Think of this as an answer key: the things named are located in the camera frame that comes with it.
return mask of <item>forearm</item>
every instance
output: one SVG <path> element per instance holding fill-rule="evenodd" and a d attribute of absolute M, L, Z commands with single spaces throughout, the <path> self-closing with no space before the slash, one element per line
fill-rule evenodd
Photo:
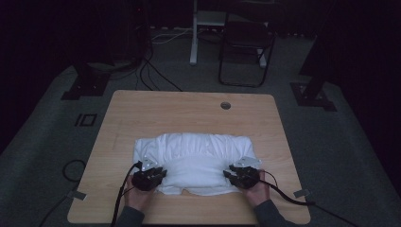
<path fill-rule="evenodd" d="M 115 227 L 139 227 L 142 225 L 144 217 L 144 213 L 129 206 L 124 206 Z"/>
<path fill-rule="evenodd" d="M 272 200 L 264 201 L 254 207 L 257 221 L 261 227 L 275 226 L 296 226 L 294 223 L 286 221 L 277 210 Z"/>

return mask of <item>black bracket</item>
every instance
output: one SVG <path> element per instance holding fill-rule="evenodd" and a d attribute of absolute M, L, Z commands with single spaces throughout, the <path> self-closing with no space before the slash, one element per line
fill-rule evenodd
<path fill-rule="evenodd" d="M 103 96 L 110 74 L 95 72 L 88 64 L 75 64 L 78 76 L 61 100 L 78 100 L 81 96 Z"/>
<path fill-rule="evenodd" d="M 325 111 L 336 112 L 334 103 L 327 99 L 322 86 L 314 86 L 313 81 L 307 83 L 290 83 L 299 106 L 323 107 Z"/>

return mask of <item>black cable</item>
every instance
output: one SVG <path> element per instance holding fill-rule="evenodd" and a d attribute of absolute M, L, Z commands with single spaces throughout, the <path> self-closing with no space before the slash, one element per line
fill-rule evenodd
<path fill-rule="evenodd" d="M 208 33 L 212 33 L 213 35 L 216 35 L 218 38 L 222 38 L 221 37 L 221 35 L 219 35 L 217 32 L 215 32 L 215 31 L 213 31 L 213 30 L 206 30 L 206 31 L 203 31 L 203 32 L 199 32 L 198 33 L 198 40 L 200 41 L 200 42 L 205 42 L 205 43 L 207 43 L 207 44 L 220 44 L 220 41 L 212 41 L 212 40 L 208 40 L 208 39 L 206 39 L 206 38 L 203 38 L 202 36 L 201 36 L 201 34 L 204 34 L 204 33 L 206 33 L 206 32 L 208 32 Z M 191 33 L 188 33 L 188 34 L 178 34 L 178 36 L 177 36 L 177 34 L 166 34 L 165 35 L 166 37 L 167 37 L 167 41 L 168 42 L 170 42 L 170 41 L 172 41 L 171 40 L 171 38 L 169 38 L 168 36 L 176 36 L 176 37 L 174 37 L 174 40 L 177 40 L 177 39 L 192 39 L 193 38 L 193 34 L 191 34 Z M 160 39 L 160 40 L 164 40 L 164 38 L 163 37 L 157 37 L 156 39 Z"/>
<path fill-rule="evenodd" d="M 111 227 L 114 227 L 115 222 L 117 221 L 117 215 L 118 215 L 118 208 L 120 206 L 120 202 L 121 202 L 121 198 L 124 195 L 124 187 L 125 184 L 127 182 L 128 177 L 130 176 L 130 173 L 132 172 L 132 170 L 136 167 L 136 164 L 132 165 L 130 170 L 128 170 L 127 175 L 124 179 L 123 184 L 120 187 L 120 190 L 118 191 L 118 196 L 117 196 L 117 200 L 115 200 L 115 206 L 114 206 L 114 214 L 113 214 L 113 220 L 112 223 L 110 224 Z"/>
<path fill-rule="evenodd" d="M 138 82 L 139 82 L 137 71 L 135 71 L 135 77 L 136 77 L 136 81 L 135 81 L 135 87 L 133 90 L 136 91 L 136 90 L 138 90 Z"/>
<path fill-rule="evenodd" d="M 139 71 L 139 79 L 141 79 L 142 83 L 143 83 L 150 91 L 153 91 L 153 89 L 145 83 L 144 77 L 143 77 L 143 75 L 142 75 L 142 72 L 144 71 L 144 69 L 145 69 L 145 67 L 146 67 L 147 65 L 148 65 L 148 62 L 145 62 L 144 65 L 142 65 L 142 68 L 141 68 L 141 70 Z"/>
<path fill-rule="evenodd" d="M 328 210 L 325 209 L 325 208 L 322 208 L 321 206 L 317 205 L 315 201 L 296 201 L 296 200 L 293 200 L 292 198 L 290 198 L 289 196 L 287 196 L 282 190 L 280 190 L 277 186 L 275 186 L 275 185 L 273 185 L 273 184 L 271 184 L 271 183 L 265 182 L 265 181 L 263 181 L 263 180 L 253 178 L 253 177 L 251 177 L 251 176 L 248 176 L 248 177 L 250 177 L 250 178 L 253 179 L 253 180 L 259 181 L 260 183 L 267 184 L 267 185 L 270 186 L 272 189 L 274 189 L 276 192 L 278 192 L 278 194 L 280 194 L 280 196 L 281 196 L 284 200 L 286 200 L 286 201 L 289 201 L 289 202 L 294 203 L 294 204 L 297 204 L 297 205 L 314 206 L 314 207 L 317 207 L 318 209 L 324 211 L 325 213 L 327 213 L 327 214 L 329 214 L 329 215 L 331 215 L 331 216 L 333 216 L 333 217 L 335 217 L 335 218 L 338 218 L 338 219 L 340 219 L 340 220 L 342 220 L 342 221 L 348 223 L 349 225 L 352 225 L 352 226 L 356 226 L 356 227 L 357 227 L 357 225 L 356 225 L 355 223 L 353 223 L 352 221 L 350 221 L 350 220 L 348 220 L 348 219 L 346 219 L 346 218 L 343 218 L 343 217 L 341 217 L 341 216 L 339 216 L 339 215 L 336 215 L 336 214 L 334 214 L 333 212 L 328 211 Z"/>
<path fill-rule="evenodd" d="M 272 178 L 274 179 L 274 182 L 276 184 L 276 187 L 278 188 L 278 184 L 277 184 L 277 181 L 275 180 L 275 177 L 271 173 L 269 173 L 268 171 L 264 170 L 264 172 L 272 176 Z"/>
<path fill-rule="evenodd" d="M 82 160 L 79 160 L 79 159 L 72 160 L 72 161 L 70 161 L 70 162 L 68 162 L 67 164 L 64 165 L 64 167 L 62 168 L 62 176 L 63 176 L 63 177 L 65 178 L 65 180 L 67 180 L 68 182 L 75 183 L 74 187 L 73 187 L 69 192 L 77 190 L 77 188 L 78 188 L 78 186 L 79 186 L 80 179 L 81 179 L 81 178 L 79 178 L 79 179 L 72 179 L 72 178 L 68 177 L 67 174 L 66 174 L 66 172 L 65 172 L 66 169 L 67 169 L 67 167 L 69 167 L 71 164 L 73 164 L 73 163 L 75 163 L 75 162 L 81 163 L 81 164 L 83 165 L 83 169 L 85 169 L 85 167 L 86 167 L 85 162 L 83 162 Z M 39 224 L 39 227 L 44 226 L 44 223 L 47 221 L 47 219 L 50 217 L 50 215 L 54 212 L 54 210 L 56 210 L 67 198 L 70 198 L 70 196 L 68 195 L 68 193 L 67 193 L 66 195 L 64 195 L 64 197 L 61 198 L 61 199 L 47 212 L 47 214 L 44 216 L 44 218 L 42 219 L 41 223 Z"/>
<path fill-rule="evenodd" d="M 149 70 L 149 62 L 147 62 L 147 69 L 148 69 L 148 78 L 151 82 L 151 84 L 158 90 L 160 91 L 160 88 L 156 85 L 156 83 L 153 81 L 153 79 L 150 76 L 150 70 Z"/>
<path fill-rule="evenodd" d="M 127 192 L 133 190 L 133 188 L 135 188 L 135 187 L 132 187 L 132 188 L 130 188 L 130 189 L 125 190 L 124 193 L 123 193 L 121 196 L 124 196 Z"/>
<path fill-rule="evenodd" d="M 162 77 L 163 79 L 165 79 L 168 83 L 170 83 L 171 85 L 173 85 L 175 88 L 177 88 L 177 90 L 179 90 L 180 92 L 182 92 L 183 90 L 181 88 L 179 88 L 175 83 L 173 83 L 171 80 L 169 80 L 168 78 L 166 78 L 161 72 L 159 72 L 159 70 L 152 64 L 150 63 L 149 60 L 147 60 L 146 58 L 144 58 L 144 60 L 150 65 L 150 67 L 152 67 L 154 69 L 154 71 L 156 71 L 157 74 L 160 75 L 160 77 Z"/>

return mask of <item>black chair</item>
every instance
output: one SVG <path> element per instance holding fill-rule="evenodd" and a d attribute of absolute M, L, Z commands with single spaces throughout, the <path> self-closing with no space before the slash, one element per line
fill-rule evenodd
<path fill-rule="evenodd" d="M 284 5 L 271 1 L 243 0 L 234 1 L 226 9 L 226 19 L 223 28 L 223 38 L 219 53 L 218 80 L 222 84 L 245 87 L 259 87 L 267 77 L 270 57 L 277 33 L 284 29 L 286 8 Z M 224 61 L 226 45 L 237 50 L 238 48 L 251 49 L 257 57 L 257 63 L 269 49 L 263 77 L 256 84 L 229 82 L 222 78 L 221 70 Z"/>

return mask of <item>desk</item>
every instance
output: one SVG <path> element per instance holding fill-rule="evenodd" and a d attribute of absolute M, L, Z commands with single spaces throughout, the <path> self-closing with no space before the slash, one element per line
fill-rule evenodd
<path fill-rule="evenodd" d="M 195 65 L 198 62 L 198 26 L 224 26 L 225 12 L 221 11 L 198 11 L 198 0 L 194 0 L 194 13 L 192 17 L 192 45 L 189 64 Z M 258 54 L 262 53 L 261 49 L 257 50 Z M 266 67 L 265 56 L 259 60 L 261 68 Z"/>
<path fill-rule="evenodd" d="M 222 102 L 229 102 L 231 109 L 223 110 Z M 292 193 L 301 189 L 272 96 L 116 91 L 78 187 L 87 198 L 74 199 L 68 220 L 110 223 L 118 189 L 132 165 L 135 140 L 171 132 L 249 136 L 262 167 L 275 176 L 280 188 L 292 198 Z M 288 203 L 273 190 L 271 198 L 287 220 L 310 221 L 307 207 Z M 147 224 L 256 223 L 252 208 L 240 193 L 212 197 L 158 193 L 146 214 Z"/>

